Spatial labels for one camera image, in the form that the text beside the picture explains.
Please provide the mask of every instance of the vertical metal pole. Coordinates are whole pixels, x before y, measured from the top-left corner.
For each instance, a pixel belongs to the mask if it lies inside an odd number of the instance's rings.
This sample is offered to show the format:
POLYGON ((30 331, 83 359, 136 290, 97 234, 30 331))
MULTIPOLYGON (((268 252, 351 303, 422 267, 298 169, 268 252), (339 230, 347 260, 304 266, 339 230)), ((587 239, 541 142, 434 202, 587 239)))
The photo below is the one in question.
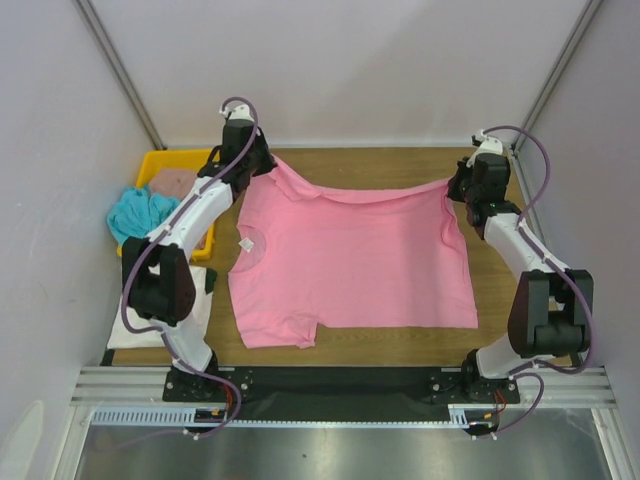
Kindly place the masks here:
POLYGON ((131 77, 129 77, 113 42, 109 38, 93 3, 91 3, 91 0, 73 0, 73 3, 76 4, 80 16, 83 18, 89 27, 89 31, 98 43, 98 47, 104 54, 109 68, 122 87, 122 90, 133 107, 142 127, 149 136, 149 140, 151 140, 151 143, 156 150, 166 150, 167 147, 162 142, 162 138, 160 138, 160 134, 153 124, 149 112, 144 106, 144 103, 142 103, 142 99, 140 98, 135 85, 131 81, 131 77))
MULTIPOLYGON (((566 70, 571 58, 573 58, 574 53, 582 42, 589 25, 591 25, 592 20, 596 16, 596 13, 598 13, 603 2, 604 0, 589 0, 582 9, 582 13, 574 25, 569 38, 562 47, 562 51, 560 52, 560 55, 558 55, 542 90, 538 94, 536 101, 533 103, 531 110, 529 110, 529 113, 527 113, 527 116, 525 117, 524 123, 522 124, 522 128, 525 130, 531 130, 535 125, 540 113, 555 90, 558 81, 566 70)), ((513 149, 516 153, 520 151, 525 141, 526 137, 524 137, 524 135, 518 135, 513 144, 513 149)))

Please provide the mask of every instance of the pink t-shirt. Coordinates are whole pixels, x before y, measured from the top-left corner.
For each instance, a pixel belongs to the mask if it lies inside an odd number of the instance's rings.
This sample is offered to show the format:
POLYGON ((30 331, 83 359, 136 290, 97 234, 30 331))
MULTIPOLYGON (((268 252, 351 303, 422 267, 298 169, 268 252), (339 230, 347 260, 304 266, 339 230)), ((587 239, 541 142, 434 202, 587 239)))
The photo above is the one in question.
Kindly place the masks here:
POLYGON ((229 273, 248 348, 313 346, 318 323, 477 328, 446 179, 338 190, 277 162, 247 189, 238 219, 245 249, 229 273))

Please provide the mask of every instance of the white wall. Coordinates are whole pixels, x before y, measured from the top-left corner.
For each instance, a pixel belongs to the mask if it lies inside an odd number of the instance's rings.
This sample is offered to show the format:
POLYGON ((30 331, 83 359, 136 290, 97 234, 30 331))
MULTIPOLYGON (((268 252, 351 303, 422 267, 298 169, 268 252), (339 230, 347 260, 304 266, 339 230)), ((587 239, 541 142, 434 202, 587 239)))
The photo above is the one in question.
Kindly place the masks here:
POLYGON ((272 144, 469 142, 524 120, 585 0, 94 0, 170 146, 246 95, 272 144))
POLYGON ((0 58, 0 445, 43 400, 40 480, 117 305, 105 215, 150 145, 71 1, 4 2, 0 58))
MULTIPOLYGON (((594 276, 596 352, 640 455, 640 6, 604 2, 535 133, 552 177, 538 209, 563 260, 594 276)), ((524 150, 531 183, 543 163, 524 150)))

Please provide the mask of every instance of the blue towel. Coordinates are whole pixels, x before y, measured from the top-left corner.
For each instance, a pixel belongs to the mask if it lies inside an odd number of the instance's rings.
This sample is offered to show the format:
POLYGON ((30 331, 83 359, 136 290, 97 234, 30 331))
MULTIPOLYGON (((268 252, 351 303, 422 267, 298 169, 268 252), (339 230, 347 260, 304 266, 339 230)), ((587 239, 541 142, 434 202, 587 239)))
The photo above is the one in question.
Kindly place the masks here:
POLYGON ((156 228, 180 205, 174 197, 163 197, 157 193, 151 195, 149 187, 127 188, 109 215, 109 230, 122 245, 129 237, 144 238, 156 228))

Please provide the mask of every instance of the orange wire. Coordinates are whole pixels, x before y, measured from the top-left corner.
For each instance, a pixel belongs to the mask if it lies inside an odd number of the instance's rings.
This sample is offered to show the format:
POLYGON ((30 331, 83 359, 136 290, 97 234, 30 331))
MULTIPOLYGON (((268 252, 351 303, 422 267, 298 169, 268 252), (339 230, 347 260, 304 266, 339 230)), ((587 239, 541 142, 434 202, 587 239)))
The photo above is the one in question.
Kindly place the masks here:
POLYGON ((233 395, 231 394, 231 390, 227 385, 223 385, 224 391, 227 394, 227 410, 231 408, 231 404, 233 403, 233 395))
POLYGON ((504 395, 502 395, 502 392, 500 390, 496 390, 495 393, 493 394, 493 397, 496 400, 496 405, 499 405, 500 403, 502 403, 502 408, 500 408, 500 410, 498 410, 496 413, 504 412, 505 409, 507 408, 507 399, 504 398, 504 395))

